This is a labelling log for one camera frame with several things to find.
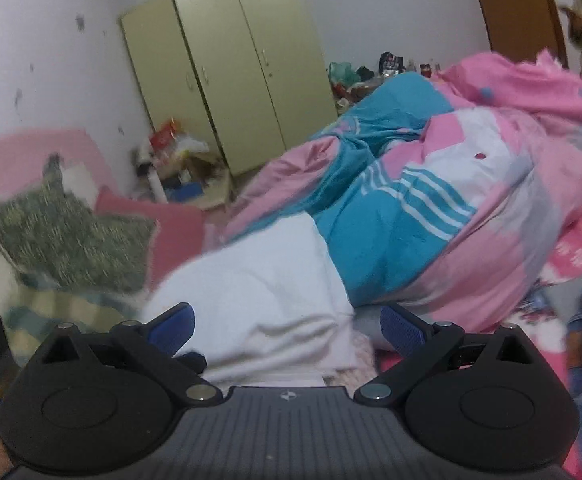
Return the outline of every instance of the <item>wardrobe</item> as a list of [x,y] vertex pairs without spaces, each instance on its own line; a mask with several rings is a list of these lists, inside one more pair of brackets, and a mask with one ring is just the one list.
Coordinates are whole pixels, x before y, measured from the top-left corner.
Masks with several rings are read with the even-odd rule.
[[150,0],[121,22],[153,127],[180,119],[232,174],[337,119],[304,0]]

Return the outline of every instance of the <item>red cloth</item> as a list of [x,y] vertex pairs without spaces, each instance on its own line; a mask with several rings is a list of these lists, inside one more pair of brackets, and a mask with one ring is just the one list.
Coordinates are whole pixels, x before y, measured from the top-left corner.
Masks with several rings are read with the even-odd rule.
[[95,213],[144,216],[157,222],[159,230],[149,261],[151,290],[172,270],[202,252],[204,213],[197,207],[131,200],[103,187]]

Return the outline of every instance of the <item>green pillow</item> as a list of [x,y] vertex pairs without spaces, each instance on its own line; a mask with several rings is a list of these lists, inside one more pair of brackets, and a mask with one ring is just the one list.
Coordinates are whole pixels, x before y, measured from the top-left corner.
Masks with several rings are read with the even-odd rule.
[[154,227],[148,219],[95,216],[65,195],[58,155],[42,186],[0,202],[0,250],[19,272],[46,275],[64,290],[142,290]]

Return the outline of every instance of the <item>blue and pink comforter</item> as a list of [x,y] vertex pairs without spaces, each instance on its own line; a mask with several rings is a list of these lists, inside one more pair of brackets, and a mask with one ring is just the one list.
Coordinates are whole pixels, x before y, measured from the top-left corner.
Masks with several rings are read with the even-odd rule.
[[582,212],[582,81],[548,54],[392,78],[269,163],[233,205],[225,240],[300,211],[354,305],[395,298],[485,330]]

